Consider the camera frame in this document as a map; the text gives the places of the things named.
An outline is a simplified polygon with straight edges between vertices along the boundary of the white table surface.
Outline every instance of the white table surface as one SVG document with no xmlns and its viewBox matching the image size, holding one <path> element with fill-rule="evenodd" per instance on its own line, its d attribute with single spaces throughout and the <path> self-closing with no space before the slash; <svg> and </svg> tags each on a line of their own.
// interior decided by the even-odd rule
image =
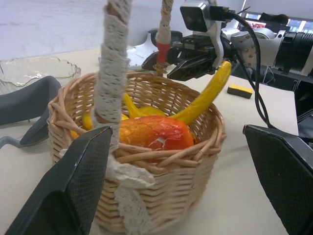
<svg viewBox="0 0 313 235">
<path fill-rule="evenodd" d="M 98 54 L 99 49 L 91 49 L 57 56 L 79 66 L 83 75 L 98 71 Z M 206 75 L 185 84 L 201 91 L 210 77 Z M 249 87 L 247 81 L 233 76 L 228 85 L 232 83 Z M 207 190 L 197 208 L 183 223 L 159 234 L 287 235 L 262 189 L 242 134 L 245 124 L 265 126 L 257 114 L 254 95 L 251 99 L 244 99 L 227 94 L 226 88 L 214 103 L 224 116 L 227 139 Z M 263 85 L 260 92 L 272 124 L 297 135 L 293 92 Z M 33 122 L 0 126 L 0 138 L 6 135 L 21 137 Z M 51 164 L 47 141 L 22 149 L 6 145 L 0 150 L 0 235 L 8 229 Z"/>
</svg>

